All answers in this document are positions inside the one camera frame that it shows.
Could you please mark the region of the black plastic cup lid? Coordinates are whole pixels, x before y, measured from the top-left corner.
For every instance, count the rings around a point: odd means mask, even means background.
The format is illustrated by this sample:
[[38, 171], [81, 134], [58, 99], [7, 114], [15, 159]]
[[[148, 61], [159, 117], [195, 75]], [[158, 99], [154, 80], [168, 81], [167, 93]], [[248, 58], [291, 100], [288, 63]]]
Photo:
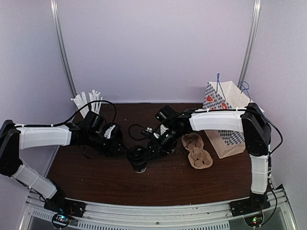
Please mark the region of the black plastic cup lid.
[[127, 159], [131, 164], [141, 164], [144, 162], [146, 148], [141, 145], [135, 145], [128, 149]]

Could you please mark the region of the cardboard cup carrier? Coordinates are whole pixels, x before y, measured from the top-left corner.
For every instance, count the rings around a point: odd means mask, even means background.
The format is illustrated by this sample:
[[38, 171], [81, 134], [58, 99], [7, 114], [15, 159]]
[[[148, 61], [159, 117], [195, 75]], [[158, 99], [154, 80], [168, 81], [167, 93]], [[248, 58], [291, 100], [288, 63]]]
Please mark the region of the cardboard cup carrier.
[[189, 152], [188, 160], [194, 169], [203, 170], [213, 165], [213, 159], [210, 153], [204, 149], [204, 142], [200, 135], [187, 134], [181, 138], [181, 141], [184, 149]]

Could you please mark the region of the blue checkered paper bag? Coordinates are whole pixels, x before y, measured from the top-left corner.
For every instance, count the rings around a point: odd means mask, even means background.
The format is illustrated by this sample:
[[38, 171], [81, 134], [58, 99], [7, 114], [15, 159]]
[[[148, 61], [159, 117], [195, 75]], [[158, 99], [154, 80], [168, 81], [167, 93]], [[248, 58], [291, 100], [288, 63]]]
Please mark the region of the blue checkered paper bag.
[[238, 119], [240, 111], [253, 102], [249, 94], [249, 84], [241, 81], [237, 87], [232, 81], [220, 81], [217, 74], [216, 81], [207, 84], [203, 109], [209, 110], [219, 123], [211, 130], [205, 130], [216, 154], [220, 159], [230, 157], [245, 150], [243, 132], [237, 127], [241, 125]]

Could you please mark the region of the black white paper cup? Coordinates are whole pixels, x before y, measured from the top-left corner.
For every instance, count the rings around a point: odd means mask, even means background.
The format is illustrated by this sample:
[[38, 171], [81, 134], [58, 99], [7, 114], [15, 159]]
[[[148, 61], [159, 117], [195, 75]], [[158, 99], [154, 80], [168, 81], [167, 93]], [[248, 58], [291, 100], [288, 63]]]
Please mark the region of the black white paper cup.
[[146, 161], [142, 161], [142, 162], [132, 162], [131, 163], [133, 170], [136, 173], [143, 173], [146, 171], [147, 169], [147, 162]]

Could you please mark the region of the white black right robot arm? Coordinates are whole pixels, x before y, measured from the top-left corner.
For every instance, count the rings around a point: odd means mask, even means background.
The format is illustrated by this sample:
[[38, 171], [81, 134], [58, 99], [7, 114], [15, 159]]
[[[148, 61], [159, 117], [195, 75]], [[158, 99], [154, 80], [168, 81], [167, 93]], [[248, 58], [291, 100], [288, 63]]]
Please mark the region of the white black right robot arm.
[[256, 103], [245, 108], [196, 109], [176, 112], [166, 105], [155, 115], [166, 131], [152, 132], [144, 154], [145, 161], [162, 158], [173, 151], [180, 137], [193, 131], [225, 130], [243, 133], [245, 149], [251, 159], [251, 191], [246, 200], [249, 211], [257, 211], [266, 201], [271, 167], [271, 125]]

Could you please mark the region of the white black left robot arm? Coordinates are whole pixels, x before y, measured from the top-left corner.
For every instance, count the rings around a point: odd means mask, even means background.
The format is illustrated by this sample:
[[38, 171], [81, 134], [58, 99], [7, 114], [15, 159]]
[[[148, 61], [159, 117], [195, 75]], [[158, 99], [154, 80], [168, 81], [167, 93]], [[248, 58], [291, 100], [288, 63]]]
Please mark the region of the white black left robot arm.
[[100, 155], [116, 156], [124, 151], [122, 138], [120, 125], [107, 123], [92, 111], [76, 124], [18, 125], [6, 120], [0, 129], [0, 173], [35, 190], [51, 208], [64, 213], [69, 202], [63, 190], [22, 161], [19, 152], [43, 146], [82, 146]]

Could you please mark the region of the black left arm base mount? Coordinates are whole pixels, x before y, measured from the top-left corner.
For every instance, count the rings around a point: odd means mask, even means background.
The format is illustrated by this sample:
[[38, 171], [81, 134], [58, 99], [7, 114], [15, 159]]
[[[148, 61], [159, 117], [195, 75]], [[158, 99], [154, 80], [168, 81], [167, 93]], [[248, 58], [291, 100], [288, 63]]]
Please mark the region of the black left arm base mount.
[[52, 198], [44, 200], [44, 209], [70, 217], [82, 218], [85, 208], [84, 202], [67, 199], [63, 194], [55, 194]]

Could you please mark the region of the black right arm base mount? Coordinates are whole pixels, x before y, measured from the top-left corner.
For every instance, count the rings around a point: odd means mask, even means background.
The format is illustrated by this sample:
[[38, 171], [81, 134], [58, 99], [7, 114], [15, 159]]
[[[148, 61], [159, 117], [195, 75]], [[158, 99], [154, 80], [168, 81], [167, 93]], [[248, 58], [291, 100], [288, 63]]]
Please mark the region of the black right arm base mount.
[[267, 195], [250, 194], [249, 198], [230, 202], [233, 217], [260, 212], [271, 207]]

